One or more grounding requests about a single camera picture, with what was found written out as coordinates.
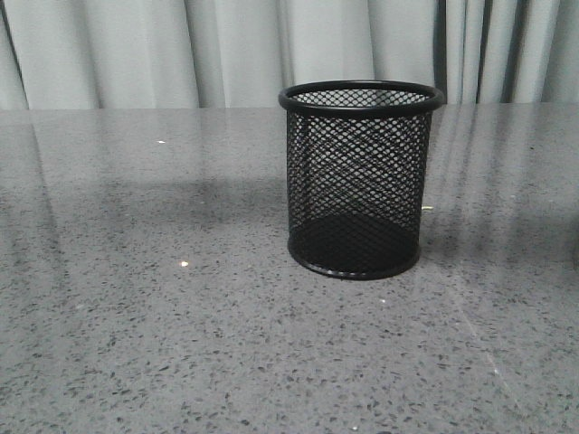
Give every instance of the curtain fold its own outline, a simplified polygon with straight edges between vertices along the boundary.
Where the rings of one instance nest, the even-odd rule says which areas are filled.
[[[579,102],[577,0],[0,0],[0,109],[271,107],[316,80]]]

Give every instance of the gray speckled countertop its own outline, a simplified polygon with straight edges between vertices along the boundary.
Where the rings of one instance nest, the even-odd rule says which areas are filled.
[[[0,112],[0,432],[579,432],[579,110],[448,106],[422,256],[286,251],[283,110]]]

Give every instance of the gray curtain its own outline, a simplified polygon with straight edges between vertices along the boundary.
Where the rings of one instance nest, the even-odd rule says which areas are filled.
[[[268,107],[351,79],[579,101],[578,0],[0,2],[0,109]]]

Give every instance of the black rim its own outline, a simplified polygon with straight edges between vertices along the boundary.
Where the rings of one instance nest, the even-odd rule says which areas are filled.
[[[312,264],[311,262],[306,261],[305,259],[301,258],[300,255],[293,249],[291,244],[291,240],[288,242],[288,250],[291,257],[298,262],[299,265],[305,267],[306,269],[310,269],[312,271],[317,272],[318,274],[324,275],[329,278],[342,278],[344,280],[377,280],[380,278],[391,278],[393,276],[397,276],[399,274],[404,273],[406,270],[411,269],[418,259],[420,258],[420,246],[416,249],[414,255],[409,258],[406,262],[398,264],[395,267],[391,267],[389,269],[382,269],[382,270],[373,270],[373,271],[343,271],[338,269],[331,269],[327,267],[323,267],[320,265]]]
[[[425,97],[428,97],[428,99],[411,104],[392,106],[334,107],[308,104],[293,98],[302,93],[346,89],[400,90],[424,95]],[[299,113],[304,116],[354,119],[401,118],[434,111],[444,103],[444,94],[440,90],[430,86],[403,81],[339,80],[299,84],[298,86],[286,88],[280,92],[278,101],[287,111]]]

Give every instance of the granite surface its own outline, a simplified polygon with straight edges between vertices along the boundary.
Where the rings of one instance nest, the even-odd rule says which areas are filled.
[[[447,106],[422,256],[286,250],[277,108],[0,112],[0,433],[579,432],[579,111]]]

